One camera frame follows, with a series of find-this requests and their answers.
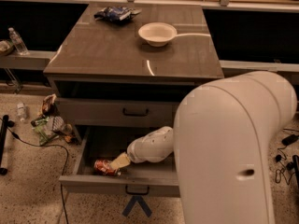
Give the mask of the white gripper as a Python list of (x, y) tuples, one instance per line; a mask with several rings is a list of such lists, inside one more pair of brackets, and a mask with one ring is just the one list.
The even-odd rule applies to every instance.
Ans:
[(110, 168), (118, 170), (128, 166), (131, 161), (134, 163), (160, 162), (166, 159), (173, 150), (173, 129), (164, 126), (133, 141), (128, 146), (127, 153), (123, 152), (110, 163)]

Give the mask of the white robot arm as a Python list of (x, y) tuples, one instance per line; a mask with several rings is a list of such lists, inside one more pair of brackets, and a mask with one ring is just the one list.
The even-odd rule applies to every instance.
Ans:
[(296, 108), (276, 73), (212, 81), (181, 101), (172, 127), (136, 139), (110, 166), (174, 155), (185, 224), (275, 224), (268, 146)]

